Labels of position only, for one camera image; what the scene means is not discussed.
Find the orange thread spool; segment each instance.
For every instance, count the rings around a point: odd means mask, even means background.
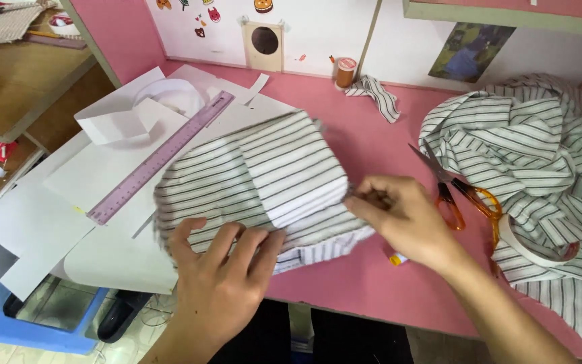
[[[335,88],[344,91],[352,85],[356,61],[351,58],[341,58],[338,60],[338,72],[335,75]]]

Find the black pants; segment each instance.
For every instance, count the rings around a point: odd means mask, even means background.
[[[339,313],[311,309],[314,364],[410,363],[406,329]],[[211,364],[290,362],[287,304],[265,299],[242,332],[225,344]]]

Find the gray striped cloth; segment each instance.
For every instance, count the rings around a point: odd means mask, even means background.
[[[495,195],[518,240],[543,259],[580,243],[578,256],[542,268],[501,240],[493,255],[510,284],[582,336],[582,91],[532,74],[450,98],[420,132],[442,166]]]
[[[188,217],[207,218],[188,239],[208,249],[226,222],[286,229],[275,273],[349,254],[374,231],[342,204],[347,176],[314,120],[296,110],[186,153],[156,187],[155,224],[165,247]]]
[[[371,76],[363,76],[358,82],[354,82],[347,90],[345,96],[370,96],[374,99],[378,111],[390,123],[395,122],[401,116],[396,109],[396,96],[387,92],[381,82]]]

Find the left hand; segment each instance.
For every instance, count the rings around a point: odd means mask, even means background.
[[[190,248],[188,236],[205,225],[205,218],[184,219],[168,244],[179,265],[179,297],[173,320],[185,327],[181,339],[205,346],[209,360],[253,318],[286,233],[247,229],[241,223],[229,222],[219,229],[208,251],[197,254]],[[235,239],[235,249],[228,256]]]

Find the purple ruler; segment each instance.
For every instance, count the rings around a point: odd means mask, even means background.
[[[235,97],[225,91],[216,95],[187,123],[159,146],[133,172],[102,199],[87,216],[105,225],[159,170],[161,170],[201,129],[221,114]]]

